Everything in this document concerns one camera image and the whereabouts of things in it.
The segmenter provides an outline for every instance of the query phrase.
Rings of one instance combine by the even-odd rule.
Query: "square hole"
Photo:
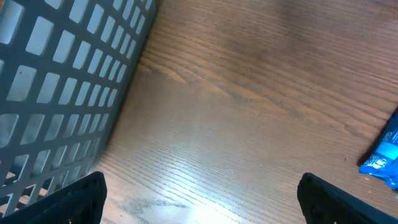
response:
[[[137,26],[137,29],[136,29],[136,34],[137,35],[141,32],[142,25],[144,25],[144,22],[145,22],[145,16],[142,15],[141,18],[139,19],[138,26]]]
[[[131,28],[134,28],[134,26],[136,26],[137,20],[138,20],[138,16],[139,16],[139,12],[141,10],[139,9],[139,7],[137,6],[136,9],[134,10],[134,14],[132,15],[131,21],[130,21],[130,26]]]
[[[91,170],[91,164],[92,164],[92,162],[93,162],[93,161],[89,161],[89,162],[88,162],[88,165],[87,165],[87,168],[86,168],[86,171],[85,171],[84,175],[88,174],[88,172]]]
[[[62,182],[62,187],[66,187],[68,184],[70,184],[70,176],[71,176],[72,172],[70,170],[67,171],[67,173],[65,174],[65,178],[63,179]]]
[[[99,99],[98,106],[104,106],[108,93],[109,93],[109,87],[105,87],[104,91],[102,92],[101,98]]]
[[[20,167],[16,167],[16,165],[13,165],[13,166],[14,166],[14,171],[13,172],[18,172],[18,174],[19,174],[21,172],[20,171]],[[18,176],[16,176],[12,172],[8,172],[7,173],[7,177],[4,180],[4,183],[3,183],[2,186],[4,187],[4,186],[10,185],[10,184],[13,184],[13,183],[17,182],[17,180],[18,180]]]
[[[52,22],[39,16],[26,45],[26,51],[32,54],[41,55],[50,38],[52,27]]]
[[[114,101],[114,98],[115,98],[115,96],[116,96],[117,93],[118,93],[118,90],[117,90],[117,89],[113,89],[113,90],[112,90],[112,92],[111,92],[111,94],[110,94],[110,96],[109,96],[109,100],[108,100],[108,105],[107,105],[107,107],[111,107],[111,106],[113,105],[113,101]]]
[[[50,141],[57,137],[58,132],[60,130],[60,126],[62,124],[63,115],[56,114],[52,117],[49,129],[47,130],[47,134],[44,137],[44,141]]]
[[[21,144],[30,144],[36,141],[36,137],[42,127],[44,115],[32,114],[29,122],[27,123],[25,133],[21,139]]]
[[[107,41],[109,40],[109,36],[111,35],[114,26],[114,22],[115,20],[111,16],[109,16],[108,20],[106,21],[104,31],[102,31],[101,35],[101,40],[105,43],[107,43]]]
[[[122,5],[122,2],[123,2],[123,0],[114,0],[114,2],[113,2],[113,7],[114,7],[116,10],[119,10],[119,9],[120,9],[120,6]]]
[[[98,49],[95,50],[93,59],[91,59],[90,66],[88,67],[88,71],[87,71],[88,73],[91,73],[91,74],[95,73],[95,71],[97,70],[98,64],[101,60],[102,54],[103,54],[102,50],[98,50]]]
[[[62,158],[63,158],[63,155],[64,155],[66,149],[67,149],[66,146],[61,146],[57,149],[57,152],[55,153],[55,156],[51,162],[52,169],[56,169],[56,168],[60,167],[61,161],[62,161]]]
[[[98,122],[100,121],[101,115],[100,114],[96,114],[94,116],[93,122],[91,124],[90,130],[88,131],[89,133],[93,133],[95,131],[95,129],[97,128]]]
[[[151,4],[152,4],[152,0],[147,0],[147,4],[145,4],[145,9],[147,11],[149,10]]]
[[[43,182],[42,188],[45,189],[45,190],[49,190],[49,189],[50,189],[51,182],[53,181],[53,179],[54,179],[54,177],[50,177],[50,178],[48,178],[47,180],[45,180],[45,181]]]
[[[5,215],[10,215],[10,214],[12,214],[12,213],[18,211],[18,210],[19,210],[18,207],[21,207],[21,209],[22,209],[23,207],[25,207],[25,205],[22,204],[22,203],[17,203],[17,205],[14,205],[14,207],[13,207],[12,205],[10,205],[10,201],[11,201],[14,197],[16,197],[16,196],[17,196],[16,194],[8,194],[8,195],[6,196],[7,198],[5,198],[5,201],[8,201],[8,206],[7,206],[7,208],[5,209],[5,211],[4,211],[4,213],[3,213],[3,217],[4,217]]]
[[[68,184],[71,184],[72,182],[77,180],[78,174],[80,171],[80,166],[75,167],[72,172],[70,173],[69,181]]]
[[[122,38],[123,31],[124,31],[123,27],[119,26],[116,31],[116,34],[114,35],[114,39],[111,45],[113,49],[116,49],[119,46],[119,42],[120,39]]]
[[[77,132],[77,135],[82,135],[86,132],[88,122],[90,121],[91,115],[90,114],[85,114],[83,117],[83,120],[81,121],[79,131]]]
[[[1,77],[1,70],[2,70],[3,65],[4,65],[4,62],[2,60],[0,60],[0,77]]]
[[[18,121],[18,114],[0,115],[0,148],[7,146]]]
[[[39,96],[37,97],[38,103],[50,103],[59,79],[60,75],[48,72],[45,76]]]
[[[105,128],[105,124],[108,120],[108,116],[109,116],[109,114],[104,114],[104,116],[102,117],[101,124],[99,125],[98,131],[102,131]]]
[[[0,198],[0,214],[4,217],[4,213],[6,212],[9,199],[11,198],[11,194],[3,196]]]
[[[86,11],[87,3],[88,0],[75,0],[69,14],[69,19],[78,24]]]
[[[45,182],[45,183],[46,183],[46,182],[51,182],[51,180],[52,180],[52,177],[48,178],[48,179],[45,180],[44,182]],[[46,197],[46,196],[47,196],[47,190],[48,190],[48,187],[47,187],[47,189],[46,189],[44,186],[42,186],[42,187],[40,188],[39,196],[38,196],[37,200],[42,200],[44,197]]]
[[[103,14],[104,9],[100,5],[95,4],[93,14],[91,15],[91,19],[87,26],[88,32],[91,32],[92,34],[95,34],[95,32],[97,32]]]
[[[63,91],[61,93],[60,101],[58,104],[67,105],[72,97],[73,91],[75,89],[77,80],[74,78],[68,78],[65,86],[63,87]]]
[[[18,178],[21,176],[21,172],[27,162],[28,154],[16,156],[14,162],[10,166],[8,175],[4,181],[4,185],[10,185],[17,182]]]
[[[105,77],[106,73],[108,72],[108,68],[109,68],[109,65],[111,64],[111,62],[112,62],[112,57],[107,55],[105,58],[104,64],[102,64],[101,71],[99,72],[100,77]]]
[[[118,78],[116,79],[117,82],[120,82],[123,79],[124,72],[126,71],[127,66],[122,65],[122,67],[119,70]]]
[[[91,155],[89,156],[94,156],[98,150],[98,147],[100,146],[100,138],[97,138],[93,142],[93,151],[91,152]]]
[[[128,17],[130,16],[130,12],[131,12],[133,4],[134,4],[134,0],[127,0],[126,7],[124,8],[123,15],[122,15],[124,20],[127,20]]]
[[[32,172],[30,173],[30,177],[37,177],[38,175],[43,173],[44,164],[47,160],[47,156],[49,156],[49,152],[50,149],[47,149],[38,153],[36,161],[33,165]]]
[[[75,103],[76,106],[81,106],[84,103],[89,87],[90,87],[89,82],[83,82],[83,84],[81,84],[79,95],[77,96]]]
[[[18,209],[23,209],[23,208],[25,208],[26,205],[29,203],[30,195],[31,195],[31,193],[32,193],[34,187],[35,187],[35,184],[26,187],[26,188],[22,191],[22,195],[19,197],[19,200],[18,200],[19,203],[17,204],[17,208],[18,208]]]
[[[44,0],[44,1],[54,9],[59,9],[63,0]]]
[[[3,9],[3,15],[0,19],[0,43],[9,44],[21,20],[21,14],[24,8],[14,2],[9,1],[7,8]]]
[[[65,129],[65,133],[63,134],[64,138],[70,137],[73,134],[78,118],[78,114],[72,114],[70,116],[67,128]]]
[[[126,36],[124,38],[124,41],[123,41],[123,44],[122,44],[122,47],[120,48],[120,53],[121,54],[124,54],[126,52],[127,45],[129,44],[129,41],[130,41],[130,35],[126,34]]]
[[[52,58],[52,60],[59,63],[65,62],[69,55],[70,49],[72,48],[74,40],[75,40],[75,35],[64,30],[62,32],[57,49],[55,49],[54,57]]]
[[[129,51],[127,52],[127,58],[130,59],[132,52],[134,51],[134,48],[136,47],[136,41],[135,40],[131,40],[131,44],[129,47]]]
[[[55,187],[54,187],[55,192],[62,188],[62,184],[63,184],[66,176],[67,176],[67,172],[64,172],[64,173],[61,173],[59,176],[55,176],[53,178],[51,185],[53,185],[53,184],[55,185]]]
[[[93,91],[91,92],[90,100],[88,101],[88,106],[94,106],[97,100],[98,93],[100,92],[101,86],[95,85]]]
[[[85,41],[82,41],[79,47],[79,51],[77,52],[75,61],[73,62],[72,67],[81,69],[85,64],[88,51],[90,50],[91,45]]]
[[[112,66],[111,73],[109,74],[109,78],[108,78],[109,80],[112,80],[114,78],[114,75],[116,74],[116,71],[118,70],[119,65],[120,65],[120,61],[116,60]]]
[[[73,144],[72,148],[70,149],[69,155],[66,158],[65,164],[70,164],[75,160],[76,154],[79,150],[80,143]]]
[[[12,82],[10,92],[8,93],[7,100],[22,101],[26,99],[35,74],[36,69],[24,65],[19,66],[14,81]]]
[[[86,157],[87,150],[89,149],[89,146],[90,146],[90,142],[91,142],[91,140],[87,140],[84,143],[84,145],[81,147],[79,155],[78,155],[79,156],[78,159],[82,159],[82,158]]]

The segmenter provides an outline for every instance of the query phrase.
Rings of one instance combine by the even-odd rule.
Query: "black object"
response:
[[[101,221],[106,193],[103,173],[94,172],[31,206],[0,219],[0,224],[97,224]]]
[[[303,175],[297,198],[308,224],[398,223],[397,219],[310,173]]]

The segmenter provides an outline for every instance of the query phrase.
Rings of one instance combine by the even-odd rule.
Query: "gray mesh panel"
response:
[[[3,216],[87,174],[109,137],[154,14],[152,0],[5,1]]]

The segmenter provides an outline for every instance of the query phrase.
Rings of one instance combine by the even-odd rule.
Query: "wooden surface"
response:
[[[398,217],[358,174],[398,100],[398,3],[165,0],[108,148],[104,223],[304,223],[313,172]]]

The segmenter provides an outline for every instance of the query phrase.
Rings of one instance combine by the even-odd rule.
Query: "grid pattern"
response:
[[[6,0],[0,7],[2,216],[87,174],[154,13],[152,0]]]

